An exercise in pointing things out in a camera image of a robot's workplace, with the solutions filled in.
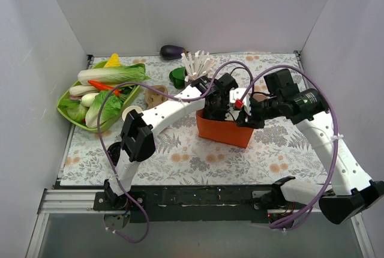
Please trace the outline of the orange paper bag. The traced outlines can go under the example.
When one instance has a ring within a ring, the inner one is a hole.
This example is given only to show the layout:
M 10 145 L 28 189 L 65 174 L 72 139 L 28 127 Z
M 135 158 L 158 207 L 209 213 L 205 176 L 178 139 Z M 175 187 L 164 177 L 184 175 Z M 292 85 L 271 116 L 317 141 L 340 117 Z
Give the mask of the orange paper bag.
M 203 109 L 196 112 L 199 137 L 240 148 L 248 146 L 254 129 L 238 127 L 235 121 L 204 119 Z

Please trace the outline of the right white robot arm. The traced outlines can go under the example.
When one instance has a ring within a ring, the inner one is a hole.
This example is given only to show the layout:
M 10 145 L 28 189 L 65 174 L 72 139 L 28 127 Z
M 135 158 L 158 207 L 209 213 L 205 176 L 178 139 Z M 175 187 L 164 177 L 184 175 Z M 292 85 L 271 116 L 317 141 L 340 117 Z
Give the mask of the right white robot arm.
M 334 109 L 318 86 L 300 91 L 293 82 L 295 67 L 278 65 L 263 71 L 270 97 L 256 101 L 248 95 L 254 86 L 230 91 L 229 101 L 238 110 L 239 127 L 261 129 L 265 121 L 285 117 L 304 135 L 323 164 L 328 175 L 322 185 L 306 183 L 293 176 L 274 182 L 271 191 L 259 203 L 278 208 L 292 202 L 304 207 L 298 212 L 271 223 L 282 229 L 313 208 L 332 223 L 340 224 L 370 208 L 383 197 L 383 181 L 374 181 L 359 165 L 338 131 Z

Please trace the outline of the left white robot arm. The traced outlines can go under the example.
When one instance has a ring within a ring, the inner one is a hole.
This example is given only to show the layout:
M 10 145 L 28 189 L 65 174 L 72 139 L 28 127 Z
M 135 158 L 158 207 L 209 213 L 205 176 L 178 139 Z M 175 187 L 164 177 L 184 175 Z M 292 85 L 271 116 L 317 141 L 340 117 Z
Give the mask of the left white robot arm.
M 215 120 L 225 120 L 243 92 L 228 73 L 213 80 L 202 76 L 176 95 L 175 100 L 167 100 L 143 112 L 128 109 L 123 114 L 121 140 L 107 150 L 116 172 L 114 178 L 104 182 L 107 203 L 115 210 L 127 205 L 125 192 L 130 190 L 140 163 L 155 153 L 155 138 L 164 129 L 198 110 L 205 110 Z

